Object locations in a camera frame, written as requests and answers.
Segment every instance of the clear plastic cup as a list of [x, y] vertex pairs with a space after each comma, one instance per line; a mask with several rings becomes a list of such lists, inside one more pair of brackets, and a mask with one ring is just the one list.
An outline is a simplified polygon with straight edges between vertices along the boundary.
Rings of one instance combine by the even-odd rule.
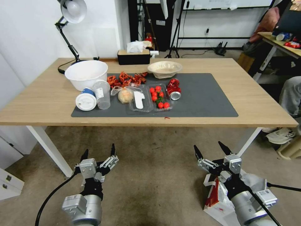
[[98, 108], [102, 110], [108, 109], [111, 106], [109, 83], [104, 80], [97, 80], [93, 85], [93, 91], [96, 96]]

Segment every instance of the blue and white cup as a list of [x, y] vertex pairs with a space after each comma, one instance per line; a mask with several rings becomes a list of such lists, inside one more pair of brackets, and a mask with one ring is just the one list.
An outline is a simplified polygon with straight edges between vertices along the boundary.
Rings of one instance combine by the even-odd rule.
[[88, 87], [84, 88], [82, 93], [76, 97], [75, 103], [80, 110], [93, 110], [97, 104], [93, 90]]
[[290, 33], [281, 32], [276, 36], [277, 41], [285, 41], [290, 38]]

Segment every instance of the table leg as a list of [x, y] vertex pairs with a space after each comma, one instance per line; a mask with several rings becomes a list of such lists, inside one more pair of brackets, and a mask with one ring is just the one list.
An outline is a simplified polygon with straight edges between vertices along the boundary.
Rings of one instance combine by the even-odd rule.
[[233, 153], [237, 153], [239, 157], [246, 151], [246, 149], [250, 146], [253, 140], [257, 137], [257, 135], [261, 131], [261, 127], [258, 128], [247, 128], [245, 133], [242, 135], [240, 141], [236, 144], [233, 149]]
[[276, 47], [273, 46], [273, 48], [271, 49], [271, 51], [269, 52], [269, 54], [267, 55], [267, 57], [265, 58], [264, 62], [262, 63], [262, 65], [260, 66], [259, 70], [260, 72], [257, 72], [254, 76], [253, 79], [255, 81], [258, 81], [258, 79], [260, 78], [260, 76], [262, 75], [261, 72], [264, 71], [264, 69], [267, 67], [268, 63], [270, 62], [271, 58], [273, 57], [274, 53], [276, 52]]
[[40, 145], [45, 149], [45, 151], [50, 155], [52, 160], [57, 164], [57, 166], [63, 171], [66, 177], [71, 177], [72, 169], [63, 158], [59, 150], [56, 148], [54, 143], [51, 141], [47, 133], [41, 126], [26, 126], [32, 135], [38, 140]]

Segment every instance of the black box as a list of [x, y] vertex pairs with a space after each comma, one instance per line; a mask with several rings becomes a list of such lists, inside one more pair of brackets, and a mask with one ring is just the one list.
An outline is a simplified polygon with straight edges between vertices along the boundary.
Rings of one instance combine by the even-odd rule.
[[126, 50], [119, 50], [117, 57], [119, 65], [150, 64], [151, 54], [148, 49], [139, 53], [127, 53]]

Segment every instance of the wall outlet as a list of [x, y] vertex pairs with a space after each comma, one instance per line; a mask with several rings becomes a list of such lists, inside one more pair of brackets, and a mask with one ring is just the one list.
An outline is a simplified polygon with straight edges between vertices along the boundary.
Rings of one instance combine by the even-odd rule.
[[207, 28], [207, 29], [204, 31], [204, 35], [205, 35], [205, 36], [208, 36], [208, 34], [209, 34], [209, 28]]

